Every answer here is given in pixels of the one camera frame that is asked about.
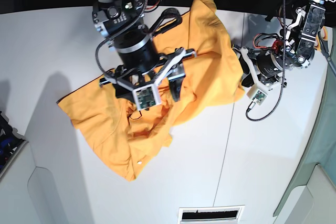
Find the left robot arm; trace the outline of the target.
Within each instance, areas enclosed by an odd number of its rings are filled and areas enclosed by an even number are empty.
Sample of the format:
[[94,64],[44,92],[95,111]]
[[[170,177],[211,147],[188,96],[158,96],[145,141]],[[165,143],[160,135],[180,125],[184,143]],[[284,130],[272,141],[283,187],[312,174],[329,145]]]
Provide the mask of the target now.
[[324,31],[325,3],[335,0],[282,0],[277,9],[280,31],[258,33],[247,49],[252,61],[250,68],[242,56],[239,62],[243,69],[242,86],[250,88],[256,81],[269,87],[286,85],[280,74],[284,69],[306,68],[319,50],[328,54]]

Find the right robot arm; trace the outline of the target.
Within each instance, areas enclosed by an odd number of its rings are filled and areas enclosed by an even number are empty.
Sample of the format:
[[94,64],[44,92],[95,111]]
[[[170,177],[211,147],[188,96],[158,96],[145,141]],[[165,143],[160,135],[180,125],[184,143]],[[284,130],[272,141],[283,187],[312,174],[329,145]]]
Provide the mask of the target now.
[[[103,73],[99,86],[112,84],[115,96],[131,101],[138,110],[161,104],[159,85],[164,79],[169,82],[173,100],[179,101],[185,78],[183,59],[196,54],[183,47],[170,54],[159,53],[153,38],[180,25],[182,16],[176,8],[167,8],[148,27],[142,19],[147,5],[148,0],[96,0],[92,9],[94,26],[104,37],[95,51]],[[104,45],[117,51],[122,65],[103,69],[98,53]]]

